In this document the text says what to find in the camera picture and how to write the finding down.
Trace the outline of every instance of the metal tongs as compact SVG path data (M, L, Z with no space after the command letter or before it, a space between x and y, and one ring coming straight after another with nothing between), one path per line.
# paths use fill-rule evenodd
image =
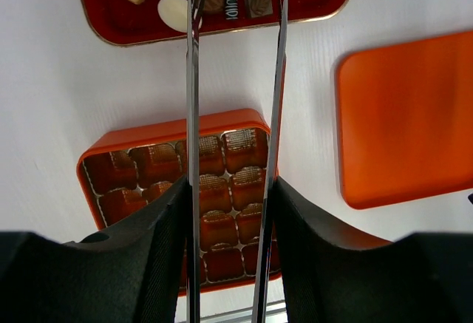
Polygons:
M271 134L269 139L268 163L266 165L265 196L263 198L261 228L259 230L258 264L256 284L253 296L252 323L263 323L266 320L266 300L271 258L271 236L273 231L273 214L268 207L273 185L277 177L279 134L281 131L282 96L286 73L286 40L287 40L287 0L279 0L280 20L278 52L276 58L276 76L274 78L273 111L271 115Z
M187 178L191 219L187 235L187 322L200 321L199 23L205 0L187 0Z

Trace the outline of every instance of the oval white chocolate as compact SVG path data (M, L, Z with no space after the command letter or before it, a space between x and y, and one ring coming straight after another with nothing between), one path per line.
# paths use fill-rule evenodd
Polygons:
M187 0L160 0L157 13L161 20L173 30L187 32Z

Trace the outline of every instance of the tabletop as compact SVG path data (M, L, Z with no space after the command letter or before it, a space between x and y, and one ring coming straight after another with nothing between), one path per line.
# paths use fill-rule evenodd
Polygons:
M80 0L0 0L1 230L61 242L96 230L75 176L101 135L186 116L186 42L113 47ZM280 174L309 200L385 239L471 231L471 191L356 211L340 193L333 71L349 52L473 28L473 0L349 0L327 20L292 24ZM200 112L259 111L269 123L277 28L200 43ZM203 315L249 307L252 287L203 295ZM269 299L282 298L281 282ZM178 318L184 314L178 304Z

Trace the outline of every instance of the orange tray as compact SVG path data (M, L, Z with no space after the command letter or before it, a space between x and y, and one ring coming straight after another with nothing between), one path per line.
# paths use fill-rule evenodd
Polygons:
M269 128L258 112L242 109L202 116L200 130L201 288L253 283ZM77 165L99 229L146 206L185 172L186 120L107 133ZM276 240L273 247L270 277L275 279L280 276Z
M157 14L159 0L145 0L134 5L127 0L81 0L87 21L105 42L118 46L143 44L182 38L183 33L167 27ZM279 0L273 0L274 14L261 18L247 18L245 0L238 0L238 20L225 20L225 14L204 15L202 35L246 30L278 24L276 14ZM347 0L289 0L289 20L308 21L335 15Z
M363 209L473 187L473 32L349 55L337 71L342 192Z

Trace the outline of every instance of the white surface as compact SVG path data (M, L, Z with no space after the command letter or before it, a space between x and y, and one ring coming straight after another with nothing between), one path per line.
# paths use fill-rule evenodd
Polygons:
M0 16L0 229L80 240L95 225L75 177L79 156L112 129L186 116L186 43L109 46L90 30L79 0L0 0ZM470 231L467 191L347 207L338 190L332 79L347 52L471 28L473 0L350 0L329 20L291 25L281 175L322 208L387 239ZM202 38L202 114L252 107L270 119L276 37L267 28ZM238 290L244 296L204 295L203 314L249 307L251 287Z

